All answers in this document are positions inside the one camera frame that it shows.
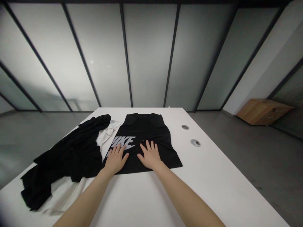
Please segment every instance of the hand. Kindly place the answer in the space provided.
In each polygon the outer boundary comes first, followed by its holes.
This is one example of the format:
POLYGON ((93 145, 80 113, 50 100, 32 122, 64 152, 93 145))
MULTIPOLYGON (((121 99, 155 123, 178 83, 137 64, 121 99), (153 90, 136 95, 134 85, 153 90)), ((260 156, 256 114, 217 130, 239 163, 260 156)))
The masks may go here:
POLYGON ((158 163, 161 163, 157 144, 154 146, 154 142, 152 141, 150 146, 148 140, 146 140, 147 150, 141 143, 140 147, 144 153, 144 157, 141 154, 138 154, 138 158, 145 167, 153 170, 158 163))
POLYGON ((115 173, 119 172, 122 169, 129 156, 129 153, 127 153, 122 159, 123 151, 126 148, 126 146, 124 145, 122 148, 120 148, 120 146, 121 144, 119 144, 118 146, 115 145, 114 149, 109 151, 105 163, 104 168, 112 175, 114 175, 115 173))

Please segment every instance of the glass panel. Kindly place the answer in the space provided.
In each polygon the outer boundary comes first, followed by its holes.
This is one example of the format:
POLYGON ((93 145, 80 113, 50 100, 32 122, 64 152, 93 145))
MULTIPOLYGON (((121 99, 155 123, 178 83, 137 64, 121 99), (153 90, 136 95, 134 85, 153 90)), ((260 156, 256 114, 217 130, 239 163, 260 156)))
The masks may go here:
POLYGON ((237 10, 198 110, 221 108, 277 11, 237 10))
POLYGON ((181 5, 166 107, 195 108, 232 5, 181 5))
POLYGON ((61 4, 10 4, 73 111, 98 103, 61 4))
POLYGON ((295 107, 273 125, 303 139, 303 66, 275 94, 272 100, 295 107))
POLYGON ((0 6, 0 58, 44 111, 68 111, 9 13, 0 6))
POLYGON ((14 108, 0 96, 0 114, 11 110, 14 110, 14 108))
POLYGON ((124 4, 134 107, 163 107, 177 5, 124 4))
POLYGON ((20 110, 36 110, 14 82, 0 68, 0 92, 20 110))
POLYGON ((102 107, 131 107, 119 4, 68 4, 102 107))

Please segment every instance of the black sleeveless shirt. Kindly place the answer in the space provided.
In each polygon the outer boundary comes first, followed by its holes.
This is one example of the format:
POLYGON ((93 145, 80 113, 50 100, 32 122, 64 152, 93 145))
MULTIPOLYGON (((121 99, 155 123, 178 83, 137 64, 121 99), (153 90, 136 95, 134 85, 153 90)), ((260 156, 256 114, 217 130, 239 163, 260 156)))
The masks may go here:
MULTIPOLYGON (((151 171, 137 157, 137 154, 141 154, 144 157, 140 143, 146 147, 146 140, 149 143, 154 141, 158 145, 160 158, 167 167, 182 167, 177 152, 171 146, 170 132, 164 124, 162 116, 155 113, 133 113, 126 116, 123 125, 120 126, 109 148, 111 150, 115 145, 120 143, 121 147, 126 145, 123 156, 129 153, 124 167, 117 174, 151 171)), ((109 150, 102 163, 103 167, 105 166, 109 150)))

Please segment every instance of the gray floor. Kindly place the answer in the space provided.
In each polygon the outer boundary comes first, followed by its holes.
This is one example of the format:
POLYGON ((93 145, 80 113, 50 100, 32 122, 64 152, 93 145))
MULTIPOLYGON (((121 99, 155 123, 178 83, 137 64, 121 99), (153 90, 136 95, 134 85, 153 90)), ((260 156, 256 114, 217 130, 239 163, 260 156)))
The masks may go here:
MULTIPOLYGON (((90 113, 0 116, 0 189, 90 113)), ((190 116, 291 227, 303 226, 303 142, 221 112, 190 116)))

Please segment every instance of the hole in table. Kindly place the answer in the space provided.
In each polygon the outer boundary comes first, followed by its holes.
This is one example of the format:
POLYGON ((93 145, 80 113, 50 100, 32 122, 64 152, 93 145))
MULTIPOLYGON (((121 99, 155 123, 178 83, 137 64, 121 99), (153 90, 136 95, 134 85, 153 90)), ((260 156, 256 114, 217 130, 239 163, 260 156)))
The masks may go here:
POLYGON ((195 147, 200 147, 201 146, 201 143, 198 140, 192 139, 190 142, 195 147))
POLYGON ((189 129, 189 127, 187 126, 187 125, 182 125, 181 126, 183 129, 185 129, 185 130, 188 130, 189 129))

